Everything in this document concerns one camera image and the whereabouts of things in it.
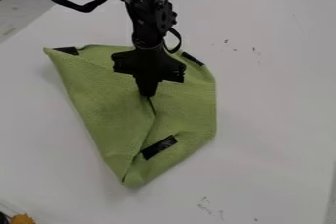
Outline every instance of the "yellow object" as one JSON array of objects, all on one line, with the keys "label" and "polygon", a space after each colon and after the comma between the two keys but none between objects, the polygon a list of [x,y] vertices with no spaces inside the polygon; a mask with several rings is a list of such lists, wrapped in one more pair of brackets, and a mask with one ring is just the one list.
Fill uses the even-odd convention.
[{"label": "yellow object", "polygon": [[15,215],[11,219],[11,224],[35,224],[32,218],[27,216],[26,214],[23,215]]}]

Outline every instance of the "white table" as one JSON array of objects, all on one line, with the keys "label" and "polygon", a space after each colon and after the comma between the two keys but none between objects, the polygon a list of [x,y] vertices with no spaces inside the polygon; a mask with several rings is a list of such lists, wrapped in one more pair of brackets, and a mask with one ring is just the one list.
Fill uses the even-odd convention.
[{"label": "white table", "polygon": [[215,140],[139,190],[119,185],[42,47],[129,45],[129,18],[118,0],[56,6],[0,46],[0,198],[41,223],[322,224],[336,1],[172,1],[184,49],[217,79]]}]

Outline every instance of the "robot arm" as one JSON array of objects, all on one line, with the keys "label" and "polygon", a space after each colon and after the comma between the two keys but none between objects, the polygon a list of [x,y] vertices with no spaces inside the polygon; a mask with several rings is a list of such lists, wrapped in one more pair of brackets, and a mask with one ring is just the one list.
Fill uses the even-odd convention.
[{"label": "robot arm", "polygon": [[[68,0],[52,1],[89,13],[107,0],[94,0],[82,6]],[[147,97],[155,95],[158,83],[163,80],[183,82],[186,66],[165,52],[175,53],[181,47],[181,36],[172,28],[177,23],[173,5],[169,0],[121,1],[125,2],[133,23],[132,42],[135,50],[113,55],[114,70],[133,75],[140,94]],[[169,50],[164,42],[168,31],[180,40],[172,50]]]}]

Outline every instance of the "black tag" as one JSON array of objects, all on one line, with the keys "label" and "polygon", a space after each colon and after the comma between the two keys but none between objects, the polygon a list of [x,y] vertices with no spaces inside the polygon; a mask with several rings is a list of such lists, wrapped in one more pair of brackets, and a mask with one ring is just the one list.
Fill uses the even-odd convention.
[{"label": "black tag", "polygon": [[70,55],[80,55],[79,52],[77,52],[76,47],[61,47],[61,48],[54,48],[54,50],[67,53]]},{"label": "black tag", "polygon": [[188,60],[191,60],[193,62],[196,62],[197,64],[199,64],[200,66],[203,66],[204,64],[199,61],[198,59],[196,59],[194,56],[191,56],[190,54],[188,54],[187,52],[183,52],[182,56],[187,58]]},{"label": "black tag", "polygon": [[142,154],[146,160],[149,160],[156,154],[160,153],[161,151],[173,146],[175,143],[177,143],[174,136],[169,136],[166,139],[157,142],[156,144],[152,145],[151,147],[145,149],[142,151]]}]

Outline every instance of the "green towel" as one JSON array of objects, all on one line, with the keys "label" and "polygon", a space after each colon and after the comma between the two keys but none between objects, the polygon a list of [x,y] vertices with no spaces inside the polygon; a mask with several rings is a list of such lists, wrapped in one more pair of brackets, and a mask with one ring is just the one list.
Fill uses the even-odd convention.
[{"label": "green towel", "polygon": [[163,81],[156,96],[141,97],[130,75],[113,71],[111,55],[130,47],[91,45],[44,49],[105,162],[121,183],[151,181],[211,140],[216,131],[215,81],[187,53],[185,82]]}]

